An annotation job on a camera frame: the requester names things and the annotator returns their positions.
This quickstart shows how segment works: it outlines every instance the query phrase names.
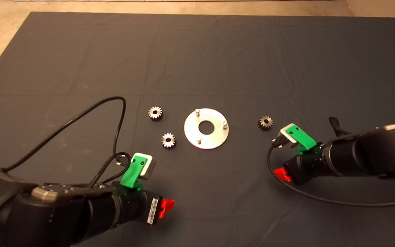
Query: spur gear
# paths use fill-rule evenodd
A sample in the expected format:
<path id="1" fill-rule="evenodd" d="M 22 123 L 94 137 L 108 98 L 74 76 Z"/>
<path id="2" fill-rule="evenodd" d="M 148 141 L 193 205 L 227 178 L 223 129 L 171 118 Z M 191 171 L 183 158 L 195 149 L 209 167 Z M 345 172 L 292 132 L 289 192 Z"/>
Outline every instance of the spur gear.
<path id="1" fill-rule="evenodd" d="M 258 127 L 262 130 L 262 131 L 268 131 L 271 129 L 272 125 L 274 124 L 274 120 L 272 120 L 271 117 L 269 116 L 263 116 L 259 119 L 259 121 L 257 122 Z"/>
<path id="2" fill-rule="evenodd" d="M 172 133 L 165 133 L 161 138 L 161 144 L 166 149 L 173 148 L 176 144 L 176 137 Z"/>
<path id="3" fill-rule="evenodd" d="M 154 106 L 149 109 L 149 117 L 153 121 L 158 121 L 163 117 L 163 110 L 158 106 Z"/>

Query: circular metal plate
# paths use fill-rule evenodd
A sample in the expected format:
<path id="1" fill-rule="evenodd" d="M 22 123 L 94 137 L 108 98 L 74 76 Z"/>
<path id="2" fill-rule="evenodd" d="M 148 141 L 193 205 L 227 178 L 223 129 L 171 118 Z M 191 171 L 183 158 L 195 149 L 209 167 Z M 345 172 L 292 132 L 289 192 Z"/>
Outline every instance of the circular metal plate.
<path id="1" fill-rule="evenodd" d="M 210 121 L 214 125 L 213 133 L 203 134 L 199 131 L 199 124 L 204 121 Z M 185 119 L 184 132 L 191 144 L 200 149 L 210 150 L 224 143 L 228 137 L 229 126 L 220 112 L 201 108 L 196 109 Z"/>

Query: gear hole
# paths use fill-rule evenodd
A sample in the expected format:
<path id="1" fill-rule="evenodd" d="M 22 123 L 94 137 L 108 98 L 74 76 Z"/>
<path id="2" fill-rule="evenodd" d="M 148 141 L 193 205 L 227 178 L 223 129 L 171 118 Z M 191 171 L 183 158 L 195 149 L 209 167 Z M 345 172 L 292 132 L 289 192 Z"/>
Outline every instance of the gear hole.
<path id="1" fill-rule="evenodd" d="M 211 133 L 213 133 L 213 131 L 214 131 L 214 125 L 213 125 L 213 123 L 210 122 L 210 121 L 202 121 L 202 122 L 199 124 L 199 131 L 200 131 L 202 134 L 211 134 Z"/>

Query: concrete floor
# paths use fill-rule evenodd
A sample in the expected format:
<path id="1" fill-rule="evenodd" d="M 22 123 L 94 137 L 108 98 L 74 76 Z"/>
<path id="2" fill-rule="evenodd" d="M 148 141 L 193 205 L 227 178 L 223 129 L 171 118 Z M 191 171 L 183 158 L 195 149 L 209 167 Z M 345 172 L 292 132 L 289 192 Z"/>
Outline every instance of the concrete floor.
<path id="1" fill-rule="evenodd" d="M 12 0 L 0 0 L 0 55 L 30 11 L 304 16 L 354 16 L 356 14 L 356 16 L 395 16 L 395 1 L 13 2 Z"/>

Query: green 3d-printed bracket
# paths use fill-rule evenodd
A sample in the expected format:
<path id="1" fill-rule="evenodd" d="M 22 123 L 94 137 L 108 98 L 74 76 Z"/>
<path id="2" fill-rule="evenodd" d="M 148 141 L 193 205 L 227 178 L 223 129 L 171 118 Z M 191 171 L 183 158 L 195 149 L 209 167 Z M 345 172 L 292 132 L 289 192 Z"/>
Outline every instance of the green 3d-printed bracket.
<path id="1" fill-rule="evenodd" d="M 286 133 L 301 145 L 301 147 L 297 149 L 298 155 L 301 155 L 304 151 L 316 145 L 316 141 L 296 125 L 287 128 Z"/>
<path id="2" fill-rule="evenodd" d="M 120 184 L 131 189 L 143 189 L 141 182 L 138 182 L 136 179 L 139 177 L 146 163 L 147 158 L 135 155 L 129 164 L 129 169 L 127 169 L 126 173 L 121 178 Z"/>

